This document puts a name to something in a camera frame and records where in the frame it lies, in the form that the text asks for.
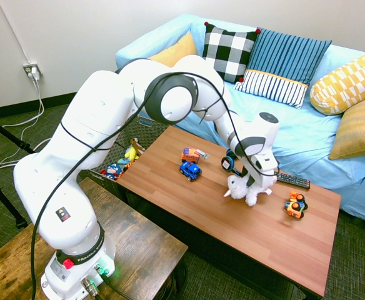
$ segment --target orange toy car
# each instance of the orange toy car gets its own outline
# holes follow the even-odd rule
[[[207,159],[209,154],[196,148],[185,147],[181,153],[181,160],[182,162],[191,161],[192,163],[198,164],[199,158],[201,158],[201,156],[203,156],[204,159]]]
[[[285,208],[288,212],[288,215],[297,219],[302,219],[304,217],[303,211],[308,209],[308,205],[305,202],[305,196],[294,190],[291,190],[289,195],[290,199],[285,203]]]

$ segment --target throw pillow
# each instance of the throw pillow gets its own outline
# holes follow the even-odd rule
[[[175,45],[163,50],[149,59],[173,67],[181,58],[188,55],[196,55],[196,47],[193,36],[188,32]]]
[[[301,108],[331,41],[259,29],[243,81],[234,89]]]
[[[256,32],[232,32],[205,22],[206,34],[202,57],[225,80],[235,83],[249,62]]]
[[[323,114],[342,114],[365,100],[365,55],[350,61],[319,79],[310,100]]]
[[[334,140],[330,159],[365,155],[365,100],[344,112]]]

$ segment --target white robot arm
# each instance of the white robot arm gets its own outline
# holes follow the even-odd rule
[[[252,123],[245,123],[228,110],[230,102],[223,80],[199,56],[187,56],[172,68],[138,59],[118,74],[98,71],[88,78],[48,145],[14,168],[16,191],[27,213],[36,223],[41,212],[38,232],[57,249],[41,278],[49,299],[80,300],[87,295],[82,293],[87,288],[84,280],[89,278],[96,285],[103,281],[95,266],[108,269],[109,274],[114,271],[114,244],[97,222],[88,198],[76,184],[76,176],[80,170],[103,162],[117,135],[97,151],[92,149],[122,128],[139,107],[165,124],[178,123],[191,111],[214,121],[219,135],[242,161],[246,170],[243,175],[250,175],[248,179],[265,189],[274,183],[278,164],[271,146],[278,120],[262,113]],[[92,154],[75,167],[90,151]],[[43,207],[61,180],[63,184]]]

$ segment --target white stuffed animal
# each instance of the white stuffed animal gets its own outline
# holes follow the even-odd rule
[[[273,178],[273,184],[276,183],[277,177]],[[237,175],[230,175],[227,178],[228,191],[224,197],[231,196],[233,199],[241,199],[245,197],[245,202],[249,206],[254,206],[258,200],[259,193],[271,194],[271,190],[267,187],[266,189],[261,187],[256,181],[247,186],[246,183],[249,180],[249,174],[244,177]]]

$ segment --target remote control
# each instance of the remote control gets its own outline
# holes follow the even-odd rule
[[[289,183],[293,184],[294,186],[300,186],[305,189],[310,189],[310,180],[308,179],[300,178],[289,174],[278,173],[277,180],[281,181],[282,183]]]

